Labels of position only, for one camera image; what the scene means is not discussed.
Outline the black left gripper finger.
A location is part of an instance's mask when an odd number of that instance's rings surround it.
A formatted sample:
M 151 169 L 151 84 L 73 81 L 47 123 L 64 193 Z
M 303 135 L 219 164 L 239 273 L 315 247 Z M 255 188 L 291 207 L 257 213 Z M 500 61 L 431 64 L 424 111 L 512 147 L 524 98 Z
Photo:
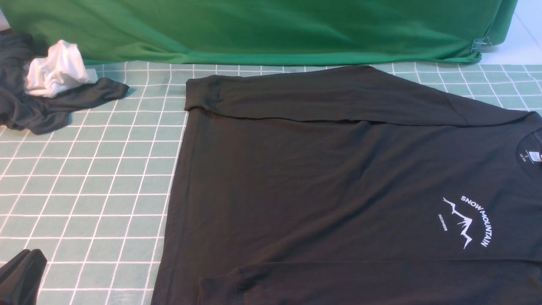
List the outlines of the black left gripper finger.
M 35 305 L 47 265 L 39 249 L 24 249 L 0 269 L 0 303 Z

